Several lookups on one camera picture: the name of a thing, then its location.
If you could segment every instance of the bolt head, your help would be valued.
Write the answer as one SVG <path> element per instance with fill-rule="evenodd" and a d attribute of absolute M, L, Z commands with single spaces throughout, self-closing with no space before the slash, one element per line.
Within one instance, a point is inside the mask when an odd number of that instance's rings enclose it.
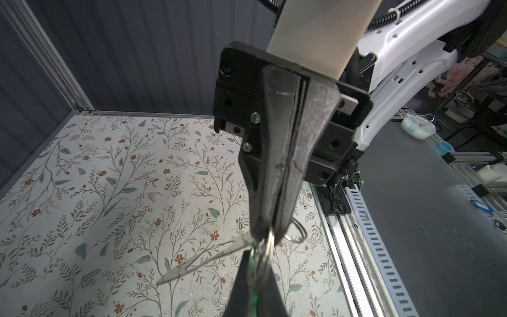
<path fill-rule="evenodd" d="M 225 77 L 228 77 L 232 74 L 232 67 L 229 65 L 229 63 L 224 62 L 222 65 L 220 65 L 220 73 L 222 73 L 222 75 Z"/>
<path fill-rule="evenodd" d="M 248 143 L 248 142 L 243 143 L 243 147 L 242 148 L 243 148 L 243 151 L 245 153 L 250 153 L 251 151 L 254 150 L 254 147 L 250 143 Z"/>
<path fill-rule="evenodd" d="M 252 113 L 252 115 L 250 116 L 250 121 L 253 124 L 259 124 L 261 122 L 261 115 L 257 112 Z"/>

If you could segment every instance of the perforated metal strip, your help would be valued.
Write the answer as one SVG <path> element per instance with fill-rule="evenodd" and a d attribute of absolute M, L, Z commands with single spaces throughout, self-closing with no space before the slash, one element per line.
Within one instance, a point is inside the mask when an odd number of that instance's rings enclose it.
<path fill-rule="evenodd" d="M 368 246 L 377 262 L 379 271 L 391 295 L 394 306 L 400 317 L 419 317 L 412 300 L 405 288 L 405 285 L 396 270 L 391 256 L 380 237 L 380 234 L 373 223 L 372 217 L 363 196 L 357 190 L 345 188 L 348 195 L 350 207 L 359 222 L 359 227 L 363 231 L 368 241 Z"/>

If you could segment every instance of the scissor blade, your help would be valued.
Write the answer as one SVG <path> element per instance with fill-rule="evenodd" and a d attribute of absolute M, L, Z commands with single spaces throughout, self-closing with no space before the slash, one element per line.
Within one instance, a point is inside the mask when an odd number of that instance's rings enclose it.
<path fill-rule="evenodd" d="M 238 235 L 238 236 L 230 239 L 227 242 L 220 243 L 220 245 L 230 245 L 228 248 L 223 249 L 222 251 L 218 252 L 214 256 L 204 260 L 204 262 L 199 263 L 198 265 L 191 266 L 192 263 L 194 263 L 197 259 L 199 259 L 204 254 L 204 252 L 211 249 L 211 248 L 207 248 L 204 251 L 202 251 L 201 253 L 191 257 L 187 261 L 185 261 L 185 262 L 181 263 L 180 265 L 175 266 L 172 269 L 170 269 L 169 271 L 167 271 L 167 273 L 165 273 L 157 281 L 157 285 L 164 284 L 164 283 L 170 282 L 174 279 L 180 278 L 190 272 L 195 271 L 196 269 L 205 265 L 206 263 L 209 263 L 211 261 L 219 259 L 227 254 L 231 254 L 231 253 L 238 251 L 246 246 L 252 245 L 254 242 L 255 241 L 252 238 L 252 236 L 250 235 L 250 232 L 245 232 L 241 235 Z"/>

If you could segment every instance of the gray wall panel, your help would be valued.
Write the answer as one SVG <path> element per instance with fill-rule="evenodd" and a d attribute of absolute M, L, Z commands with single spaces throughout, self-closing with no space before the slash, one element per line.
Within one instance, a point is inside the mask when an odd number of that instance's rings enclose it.
<path fill-rule="evenodd" d="M 256 0 L 28 0 L 97 110 L 211 114 L 220 52 L 266 49 Z"/>
<path fill-rule="evenodd" d="M 1 14 L 0 110 L 1 189 L 71 111 Z"/>

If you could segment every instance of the floral patterned mat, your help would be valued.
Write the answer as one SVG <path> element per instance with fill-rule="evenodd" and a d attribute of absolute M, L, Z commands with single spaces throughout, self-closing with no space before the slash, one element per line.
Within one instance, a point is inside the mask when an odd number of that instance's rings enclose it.
<path fill-rule="evenodd" d="M 241 252 L 155 282 L 248 230 L 239 148 L 210 119 L 74 116 L 0 200 L 0 315 L 221 316 Z M 272 261 L 289 315 L 349 316 L 306 183 L 295 217 L 308 239 Z"/>

